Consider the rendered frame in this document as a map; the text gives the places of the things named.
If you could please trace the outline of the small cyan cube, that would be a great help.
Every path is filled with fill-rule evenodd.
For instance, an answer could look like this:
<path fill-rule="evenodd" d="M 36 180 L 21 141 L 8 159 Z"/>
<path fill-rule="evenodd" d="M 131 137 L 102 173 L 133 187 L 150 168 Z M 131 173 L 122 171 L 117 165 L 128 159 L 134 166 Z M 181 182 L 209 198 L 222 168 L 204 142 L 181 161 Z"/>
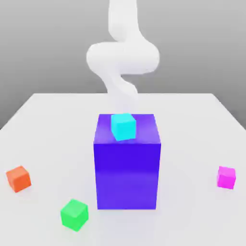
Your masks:
<path fill-rule="evenodd" d="M 111 115 L 111 132 L 117 141 L 135 139 L 136 120 L 129 113 Z"/>

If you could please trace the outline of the small magenta cube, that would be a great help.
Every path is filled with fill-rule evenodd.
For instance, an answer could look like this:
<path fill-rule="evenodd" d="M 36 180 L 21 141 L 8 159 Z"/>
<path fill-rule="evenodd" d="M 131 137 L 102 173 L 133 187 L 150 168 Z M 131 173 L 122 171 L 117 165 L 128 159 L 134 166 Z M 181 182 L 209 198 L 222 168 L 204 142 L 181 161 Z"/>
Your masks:
<path fill-rule="evenodd" d="M 219 167 L 217 175 L 217 186 L 221 188 L 233 189 L 236 181 L 234 168 Z"/>

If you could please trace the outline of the small green cube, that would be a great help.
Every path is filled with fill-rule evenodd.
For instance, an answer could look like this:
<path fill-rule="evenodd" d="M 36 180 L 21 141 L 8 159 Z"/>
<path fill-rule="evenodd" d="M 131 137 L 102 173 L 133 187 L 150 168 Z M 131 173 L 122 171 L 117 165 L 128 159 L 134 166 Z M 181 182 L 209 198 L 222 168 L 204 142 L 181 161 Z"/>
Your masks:
<path fill-rule="evenodd" d="M 62 225 L 78 232 L 88 220 L 88 205 L 71 199 L 61 209 L 60 214 Z"/>

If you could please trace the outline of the large blue box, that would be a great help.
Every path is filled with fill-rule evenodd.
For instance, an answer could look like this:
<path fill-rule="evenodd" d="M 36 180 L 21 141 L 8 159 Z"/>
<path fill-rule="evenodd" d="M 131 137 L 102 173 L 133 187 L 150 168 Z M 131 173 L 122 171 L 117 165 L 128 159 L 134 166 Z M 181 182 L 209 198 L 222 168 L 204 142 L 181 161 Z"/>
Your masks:
<path fill-rule="evenodd" d="M 135 114 L 136 137 L 117 141 L 111 115 L 100 114 L 94 137 L 98 209 L 155 209 L 161 140 L 153 114 Z"/>

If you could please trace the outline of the small orange cube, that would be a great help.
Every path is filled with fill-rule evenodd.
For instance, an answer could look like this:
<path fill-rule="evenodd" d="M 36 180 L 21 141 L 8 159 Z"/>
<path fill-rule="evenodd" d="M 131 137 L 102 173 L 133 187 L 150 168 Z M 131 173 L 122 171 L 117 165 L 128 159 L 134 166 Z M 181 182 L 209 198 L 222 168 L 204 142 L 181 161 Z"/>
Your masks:
<path fill-rule="evenodd" d="M 6 176 L 10 187 L 16 193 L 31 186 L 29 172 L 23 166 L 18 166 L 10 171 L 7 171 Z"/>

